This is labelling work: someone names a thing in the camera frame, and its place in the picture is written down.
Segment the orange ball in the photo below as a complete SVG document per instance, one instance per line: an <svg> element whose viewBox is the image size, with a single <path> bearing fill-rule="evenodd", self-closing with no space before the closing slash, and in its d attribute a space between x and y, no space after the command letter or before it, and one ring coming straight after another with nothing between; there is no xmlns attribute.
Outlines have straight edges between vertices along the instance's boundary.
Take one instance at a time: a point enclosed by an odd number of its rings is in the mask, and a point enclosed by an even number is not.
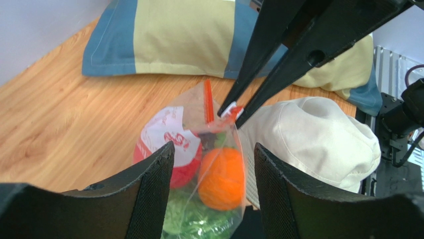
<svg viewBox="0 0 424 239"><path fill-rule="evenodd" d="M208 207L219 211L236 209L245 192L244 163L233 148L217 148L207 153L199 170L198 193Z"/></svg>

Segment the clear plastic bag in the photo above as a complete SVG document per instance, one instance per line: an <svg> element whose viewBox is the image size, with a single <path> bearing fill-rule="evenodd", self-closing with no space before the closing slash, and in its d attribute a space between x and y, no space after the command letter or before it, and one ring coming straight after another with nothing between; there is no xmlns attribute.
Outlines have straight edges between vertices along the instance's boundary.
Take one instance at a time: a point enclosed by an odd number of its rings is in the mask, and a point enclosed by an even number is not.
<svg viewBox="0 0 424 239"><path fill-rule="evenodd" d="M209 80L175 98L144 127L133 163L168 141L174 169L162 239L229 239L243 218L246 170L235 119L216 117Z"/></svg>

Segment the white cap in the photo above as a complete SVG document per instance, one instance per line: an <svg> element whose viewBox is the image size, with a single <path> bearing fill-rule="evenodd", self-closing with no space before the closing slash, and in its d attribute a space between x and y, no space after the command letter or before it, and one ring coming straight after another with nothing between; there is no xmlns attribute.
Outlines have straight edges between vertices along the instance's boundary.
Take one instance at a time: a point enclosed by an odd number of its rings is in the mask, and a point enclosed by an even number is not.
<svg viewBox="0 0 424 239"><path fill-rule="evenodd" d="M239 135L249 163L247 199L257 208L253 158L257 142L312 177L355 193L380 163L380 146L371 129L327 98L306 97L261 107Z"/></svg>

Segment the printed label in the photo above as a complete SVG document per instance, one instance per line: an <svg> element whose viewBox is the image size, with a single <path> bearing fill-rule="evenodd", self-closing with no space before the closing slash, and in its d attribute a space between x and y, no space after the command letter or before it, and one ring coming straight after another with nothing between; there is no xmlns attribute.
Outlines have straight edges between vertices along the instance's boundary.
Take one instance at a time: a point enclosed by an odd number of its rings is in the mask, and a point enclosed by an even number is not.
<svg viewBox="0 0 424 239"><path fill-rule="evenodd" d="M141 131L137 142L143 159L169 141L174 142L174 167L191 163L200 145L200 138L183 129L184 107L166 107L158 112Z"/></svg>

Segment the wooden surface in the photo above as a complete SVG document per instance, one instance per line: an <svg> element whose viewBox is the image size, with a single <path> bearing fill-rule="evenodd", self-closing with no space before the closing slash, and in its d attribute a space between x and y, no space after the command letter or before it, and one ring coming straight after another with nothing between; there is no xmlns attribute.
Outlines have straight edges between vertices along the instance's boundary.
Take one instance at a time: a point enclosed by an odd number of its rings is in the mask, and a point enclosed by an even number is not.
<svg viewBox="0 0 424 239"><path fill-rule="evenodd" d="M143 126L174 97L208 77L84 77L81 61L96 22L0 88L0 182L62 192L83 189L131 165ZM221 103L233 80L212 80ZM244 104L260 80L243 95ZM321 89L289 87L269 100L322 96L348 115L355 107Z"/></svg>

